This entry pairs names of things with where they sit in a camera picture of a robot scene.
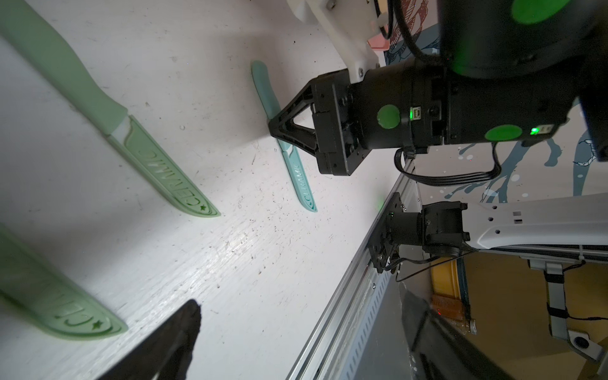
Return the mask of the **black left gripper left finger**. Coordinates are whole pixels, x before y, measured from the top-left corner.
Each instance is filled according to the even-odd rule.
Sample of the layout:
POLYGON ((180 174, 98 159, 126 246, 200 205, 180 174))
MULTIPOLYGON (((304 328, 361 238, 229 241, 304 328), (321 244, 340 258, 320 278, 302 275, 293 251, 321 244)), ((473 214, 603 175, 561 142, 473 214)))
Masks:
POLYGON ((200 325, 200 305, 190 299, 101 378, 185 379, 200 325))

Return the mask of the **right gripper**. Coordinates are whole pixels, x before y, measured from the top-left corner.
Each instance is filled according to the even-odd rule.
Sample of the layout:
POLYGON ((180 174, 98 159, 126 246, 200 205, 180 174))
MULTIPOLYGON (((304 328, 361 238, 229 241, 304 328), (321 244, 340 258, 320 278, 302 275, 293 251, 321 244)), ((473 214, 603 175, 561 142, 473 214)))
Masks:
POLYGON ((348 71, 308 82, 269 121, 274 138, 315 155, 321 174, 349 176, 372 150, 402 148, 421 154, 443 143, 446 72, 419 61, 368 71, 349 81, 348 71), (313 126, 295 122, 313 105, 313 126))

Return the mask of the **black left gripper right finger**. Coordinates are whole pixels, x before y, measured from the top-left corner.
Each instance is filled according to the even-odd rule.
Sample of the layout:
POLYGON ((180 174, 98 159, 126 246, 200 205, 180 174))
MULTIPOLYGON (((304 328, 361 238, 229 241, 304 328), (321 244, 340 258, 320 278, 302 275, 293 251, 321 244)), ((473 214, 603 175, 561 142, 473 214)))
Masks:
POLYGON ((459 332, 427 323, 410 345, 415 379, 511 379, 459 332))

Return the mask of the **light green knife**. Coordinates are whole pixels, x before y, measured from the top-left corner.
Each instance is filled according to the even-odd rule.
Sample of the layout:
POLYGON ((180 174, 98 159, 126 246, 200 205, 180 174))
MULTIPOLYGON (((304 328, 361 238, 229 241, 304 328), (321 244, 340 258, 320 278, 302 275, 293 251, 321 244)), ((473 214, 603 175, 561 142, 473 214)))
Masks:
POLYGON ((128 331, 111 310, 4 226, 1 301, 38 329, 63 340, 101 340, 128 331))

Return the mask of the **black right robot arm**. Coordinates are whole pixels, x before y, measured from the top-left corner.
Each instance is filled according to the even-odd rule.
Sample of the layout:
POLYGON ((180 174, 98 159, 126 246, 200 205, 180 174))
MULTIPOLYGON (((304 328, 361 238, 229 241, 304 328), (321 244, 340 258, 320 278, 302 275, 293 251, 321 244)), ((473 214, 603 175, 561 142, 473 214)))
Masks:
MULTIPOLYGON (((297 1, 346 63, 310 80, 269 120, 270 134, 315 156, 323 174, 348 176, 372 150, 394 149, 394 165, 430 147, 552 138, 579 101, 592 150, 607 159, 607 4, 605 1, 441 1, 440 50, 413 40, 402 5, 344 9, 297 1)), ((404 212, 389 199, 368 241, 378 272, 394 272, 400 245, 432 258, 458 260, 475 251, 523 250, 542 271, 553 337, 607 377, 607 351, 571 330, 559 245, 607 243, 607 196, 595 194, 484 206, 458 201, 404 212)))

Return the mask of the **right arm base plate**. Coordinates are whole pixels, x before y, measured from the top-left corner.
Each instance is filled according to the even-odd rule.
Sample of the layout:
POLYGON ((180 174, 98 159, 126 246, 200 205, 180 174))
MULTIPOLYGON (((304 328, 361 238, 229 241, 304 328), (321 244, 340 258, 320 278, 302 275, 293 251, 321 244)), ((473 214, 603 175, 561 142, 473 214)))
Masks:
POLYGON ((401 212, 402 206, 401 194, 394 192, 384 203, 383 209, 371 229, 370 236, 367 238, 366 250, 370 257, 370 264, 378 274, 386 271, 385 267, 394 251, 389 219, 395 213, 401 212))

